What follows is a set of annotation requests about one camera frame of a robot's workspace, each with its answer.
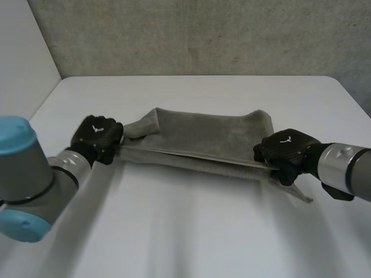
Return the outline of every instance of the black ring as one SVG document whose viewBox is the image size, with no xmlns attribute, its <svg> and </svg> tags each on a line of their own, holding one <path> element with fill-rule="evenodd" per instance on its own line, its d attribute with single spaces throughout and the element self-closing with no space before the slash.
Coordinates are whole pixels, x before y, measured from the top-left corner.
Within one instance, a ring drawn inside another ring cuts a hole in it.
<svg viewBox="0 0 371 278">
<path fill-rule="evenodd" d="M 52 179 L 52 182 L 43 190 L 41 191 L 40 193 L 30 197 L 30 198 L 27 198 L 27 199 L 23 199 L 23 200 L 18 200 L 18 201 L 7 201 L 7 200 L 3 200 L 3 202 L 5 204 L 11 204 L 12 206 L 16 206 L 16 205 L 19 205 L 19 204 L 27 204 L 37 198 L 40 198 L 41 196 L 47 194 L 49 192 L 49 190 L 51 190 L 51 188 L 53 187 L 54 185 L 54 182 L 56 180 L 56 177 L 53 173 L 53 179 Z"/>
<path fill-rule="evenodd" d="M 362 149 L 360 150 L 359 152 L 357 152 L 355 154 L 355 156 L 353 156 L 353 159 L 352 161 L 350 161 L 349 165 L 348 165 L 348 168 L 347 168 L 347 171 L 345 173 L 345 185 L 347 186 L 348 190 L 350 193 L 352 193 L 354 195 L 354 191 L 353 191 L 353 188 L 352 188 L 352 185 L 350 184 L 350 179 L 352 177 L 352 170 L 353 170 L 353 166 L 354 164 L 357 162 L 357 160 L 365 153 L 365 152 L 368 152 L 370 149 Z"/>
<path fill-rule="evenodd" d="M 59 166 L 52 166 L 52 169 L 61 171 L 64 174 L 68 175 L 74 181 L 74 183 L 76 185 L 76 188 L 79 189 L 79 182 L 78 182 L 77 178 L 74 175 L 72 175 L 72 173 L 70 171 L 66 170 L 65 168 L 59 167 Z"/>
</svg>

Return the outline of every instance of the towel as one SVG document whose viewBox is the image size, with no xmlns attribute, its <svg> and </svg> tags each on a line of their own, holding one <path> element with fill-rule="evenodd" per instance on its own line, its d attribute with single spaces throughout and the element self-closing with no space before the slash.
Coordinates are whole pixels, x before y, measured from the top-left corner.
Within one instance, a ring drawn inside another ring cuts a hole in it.
<svg viewBox="0 0 371 278">
<path fill-rule="evenodd" d="M 262 110 L 218 116 L 155 108 L 123 130 L 122 160 L 258 181 L 312 202 L 295 184 L 283 186 L 272 177 L 274 167 L 254 161 L 253 147 L 274 132 L 271 117 Z"/>
</svg>

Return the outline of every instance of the cloth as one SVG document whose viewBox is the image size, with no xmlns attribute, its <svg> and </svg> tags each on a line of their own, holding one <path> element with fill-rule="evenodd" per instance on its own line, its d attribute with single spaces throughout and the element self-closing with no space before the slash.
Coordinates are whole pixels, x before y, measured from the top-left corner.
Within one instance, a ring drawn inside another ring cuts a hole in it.
<svg viewBox="0 0 371 278">
<path fill-rule="evenodd" d="M 155 108 L 124 126 L 119 158 L 258 181 L 311 203 L 295 184 L 283 186 L 272 178 L 271 166 L 254 161 L 253 147 L 271 134 L 271 118 L 262 110 L 217 116 Z"/>
</svg>

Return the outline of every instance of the blue joint cap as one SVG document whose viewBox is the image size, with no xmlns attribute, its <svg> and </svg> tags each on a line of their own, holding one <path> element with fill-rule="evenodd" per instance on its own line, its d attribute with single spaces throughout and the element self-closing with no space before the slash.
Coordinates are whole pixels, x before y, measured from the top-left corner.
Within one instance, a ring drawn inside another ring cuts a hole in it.
<svg viewBox="0 0 371 278">
<path fill-rule="evenodd" d="M 0 117 L 0 156 L 21 152 L 37 141 L 28 120 L 18 116 Z"/>
<path fill-rule="evenodd" d="M 19 242 L 39 242 L 51 224 L 31 213 L 4 209 L 0 212 L 0 232 Z"/>
</svg>

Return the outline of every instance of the white wall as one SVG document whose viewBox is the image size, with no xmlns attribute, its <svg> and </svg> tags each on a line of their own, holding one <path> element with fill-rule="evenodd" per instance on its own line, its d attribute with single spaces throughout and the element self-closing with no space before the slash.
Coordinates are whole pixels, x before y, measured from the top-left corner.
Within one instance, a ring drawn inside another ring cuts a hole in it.
<svg viewBox="0 0 371 278">
<path fill-rule="evenodd" d="M 61 78 L 26 0 L 0 0 L 0 115 L 27 119 Z"/>
</svg>

